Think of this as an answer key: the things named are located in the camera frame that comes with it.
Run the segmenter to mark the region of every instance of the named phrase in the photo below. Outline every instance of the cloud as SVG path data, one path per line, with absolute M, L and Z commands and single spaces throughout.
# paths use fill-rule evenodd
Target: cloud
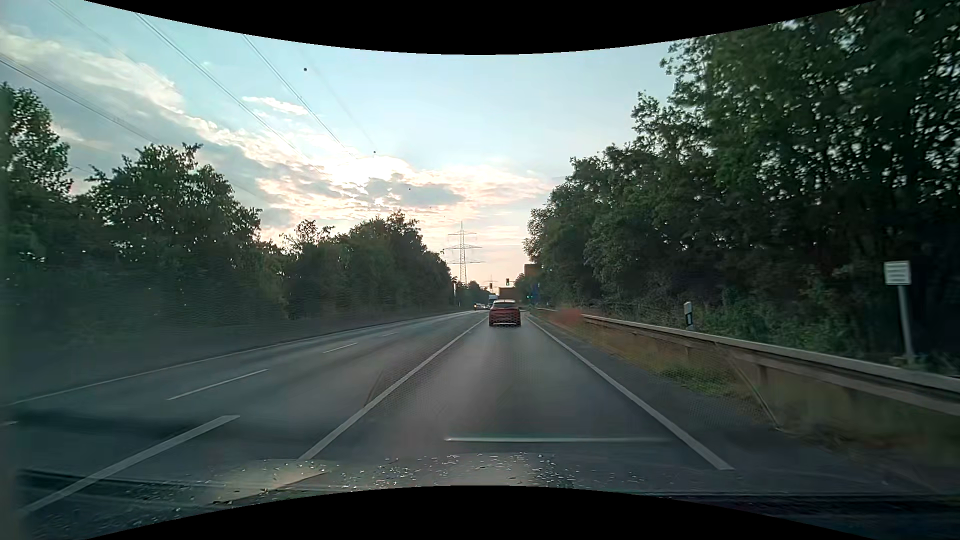
M 522 240 L 520 227 L 508 226 L 496 215 L 507 209 L 516 214 L 513 208 L 538 205 L 556 182 L 536 173 L 508 172 L 483 161 L 421 170 L 400 157 L 360 156 L 355 149 L 345 151 L 306 117 L 305 109 L 273 97 L 244 100 L 269 108 L 257 112 L 276 133 L 239 108 L 236 117 L 227 122 L 214 121 L 192 110 L 178 85 L 153 66 L 56 39 L 31 37 L 29 32 L 2 24 L 0 50 L 135 124 L 158 142 L 175 146 L 203 142 L 202 161 L 211 163 L 234 184 L 236 196 L 244 204 L 264 209 L 265 237 L 277 237 L 302 219 L 337 223 L 339 230 L 400 209 L 420 222 L 424 240 L 432 249 L 446 245 L 446 235 L 462 220 L 473 220 L 485 227 L 477 230 L 482 245 L 516 251 L 515 245 Z M 66 103 L 52 98 L 53 102 Z M 271 111 L 281 115 L 274 117 Z M 55 109 L 54 116 L 65 140 L 86 145 L 86 150 L 98 149 L 101 160 L 109 163 L 118 163 L 121 152 L 130 155 L 134 144 L 145 143 L 73 104 Z M 79 164 L 86 162 L 97 161 L 84 156 Z M 483 219 L 493 221 L 476 221 Z
M 403 175 L 400 173 L 390 175 L 390 180 L 371 178 L 364 189 L 367 193 L 358 196 L 360 200 L 375 202 L 390 199 L 414 208 L 448 206 L 464 200 L 464 196 L 451 191 L 449 185 L 408 184 L 403 181 Z
M 299 105 L 294 105 L 292 103 L 287 103 L 285 101 L 280 101 L 273 97 L 245 97 L 244 101 L 262 103 L 273 107 L 280 112 L 286 112 L 288 114 L 296 114 L 297 116 L 304 116 L 307 114 L 307 110 Z

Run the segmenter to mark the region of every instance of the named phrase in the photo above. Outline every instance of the transmission tower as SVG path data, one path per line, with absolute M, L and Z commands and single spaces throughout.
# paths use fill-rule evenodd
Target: transmission tower
M 450 246 L 450 247 L 448 247 L 448 248 L 444 248 L 444 252 L 447 252 L 447 251 L 457 251 L 457 252 L 460 252 L 460 253 L 459 253 L 459 256 L 457 257 L 457 264 L 460 265 L 460 275 L 457 277 L 457 281 L 458 281 L 460 284 L 462 284 L 462 285 L 466 285 L 466 284 L 467 284 L 467 265 L 468 265 L 468 264 L 474 264 L 474 263 L 476 263 L 476 262 L 483 262 L 482 260 L 476 260 L 476 259 L 472 259 L 472 258 L 468 258 L 468 257 L 467 257 L 467 250 L 478 250 L 478 249 L 480 249 L 480 246 L 474 246 L 474 245 L 471 245 L 471 244 L 467 244 L 467 236 L 469 236 L 469 235 L 476 235 L 476 233 L 468 233 L 468 232 L 464 231 L 464 222 L 461 221 L 461 222 L 460 222 L 460 231 L 458 231 L 458 232 L 456 232 L 456 233 L 450 233 L 450 234 L 447 235 L 447 236 L 459 236 L 459 238 L 460 238 L 459 242 L 458 242 L 456 245 L 454 245 L 454 246 Z

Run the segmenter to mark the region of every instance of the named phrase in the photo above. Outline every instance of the road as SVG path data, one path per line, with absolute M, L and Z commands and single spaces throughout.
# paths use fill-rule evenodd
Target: road
M 266 472 L 245 477 L 237 497 L 252 483 L 294 480 L 347 489 L 385 481 L 913 488 L 654 380 L 529 313 L 519 328 L 489 327 L 486 316 L 338 332 L 8 405 L 12 423 L 0 430 L 17 466 L 35 473 L 21 482 L 21 510 L 34 530 L 69 525 L 91 498 L 122 499 L 100 487 L 119 479 L 206 482 L 254 470 Z M 335 474 L 305 475 L 305 463 Z M 107 512 L 99 504 L 93 512 Z M 86 527 L 73 524 L 63 537 L 110 531 Z

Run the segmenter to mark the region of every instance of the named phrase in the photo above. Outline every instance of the black border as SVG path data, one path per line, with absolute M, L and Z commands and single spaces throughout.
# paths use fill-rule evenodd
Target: black border
M 515 55 L 611 49 L 722 34 L 864 2 L 585 2 L 536 7 L 131 0 L 93 3 L 250 36 L 350 49 Z
M 518 536 L 628 532 L 654 538 L 711 538 L 732 535 L 777 538 L 863 538 L 790 519 L 706 503 L 608 491 L 551 487 L 445 486 L 387 488 L 241 504 L 222 511 L 186 516 L 102 536 L 110 540 L 193 537 L 216 531 L 226 537 L 389 535 L 459 537 L 494 533 Z

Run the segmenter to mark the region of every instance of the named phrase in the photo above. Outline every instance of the metal guardrail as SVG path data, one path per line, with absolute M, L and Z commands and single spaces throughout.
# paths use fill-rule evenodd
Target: metal guardrail
M 543 307 L 537 307 L 536 310 L 557 311 Z M 588 324 L 628 331 L 692 349 L 716 351 L 719 348 L 723 349 L 724 353 L 756 364 L 761 369 L 780 370 L 951 416 L 960 416 L 960 380 L 943 375 L 697 331 L 597 315 L 580 316 Z

